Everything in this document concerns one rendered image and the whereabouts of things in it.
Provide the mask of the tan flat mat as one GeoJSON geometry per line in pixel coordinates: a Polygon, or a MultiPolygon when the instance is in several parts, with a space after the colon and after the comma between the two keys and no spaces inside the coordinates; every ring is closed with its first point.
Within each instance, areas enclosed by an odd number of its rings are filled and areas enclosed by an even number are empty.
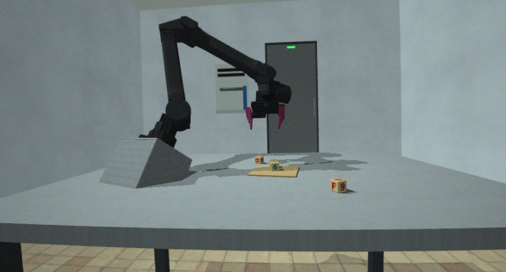
{"type": "Polygon", "coordinates": [[[279,166],[279,171],[271,171],[269,165],[258,165],[247,176],[296,178],[299,166],[279,166]]]}

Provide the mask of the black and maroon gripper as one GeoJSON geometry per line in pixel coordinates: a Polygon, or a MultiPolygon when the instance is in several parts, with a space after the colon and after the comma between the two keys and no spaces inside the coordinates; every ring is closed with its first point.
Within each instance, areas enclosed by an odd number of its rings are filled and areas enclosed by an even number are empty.
{"type": "Polygon", "coordinates": [[[266,114],[279,115],[278,127],[280,129],[280,125],[285,118],[284,104],[279,104],[279,101],[252,101],[251,107],[245,107],[246,117],[250,124],[251,130],[252,130],[252,118],[266,118],[266,114]]]}

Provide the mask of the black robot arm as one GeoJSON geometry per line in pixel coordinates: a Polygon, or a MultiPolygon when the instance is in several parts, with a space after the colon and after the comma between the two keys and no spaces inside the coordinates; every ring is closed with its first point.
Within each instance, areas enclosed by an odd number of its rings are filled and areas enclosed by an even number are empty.
{"type": "Polygon", "coordinates": [[[292,94],[291,87],[274,81],[276,70],[273,67],[258,60],[254,60],[207,34],[198,27],[198,22],[191,18],[182,16],[176,20],[159,24],[159,30],[162,40],[168,104],[166,105],[166,113],[162,114],[154,129],[151,130],[148,135],[140,134],[139,138],[158,138],[174,148],[177,141],[175,133],[177,131],[190,129],[191,108],[186,101],[183,90],[184,87],[176,40],[191,48],[197,46],[243,71],[250,78],[254,79],[258,85],[255,101],[275,100],[281,103],[289,103],[292,94]],[[174,31],[174,29],[179,30],[174,31]]]}

